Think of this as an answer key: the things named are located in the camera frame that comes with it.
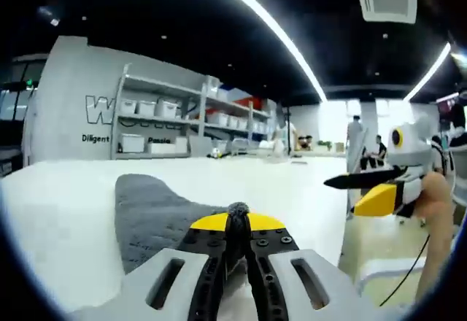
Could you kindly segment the person's right hand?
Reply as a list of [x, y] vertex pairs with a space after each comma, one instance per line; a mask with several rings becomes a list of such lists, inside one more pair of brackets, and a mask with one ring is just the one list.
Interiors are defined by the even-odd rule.
[[452, 227], [453, 205], [451, 187], [440, 173], [430, 171], [422, 178], [422, 191], [415, 201], [414, 214], [425, 219], [431, 231]]

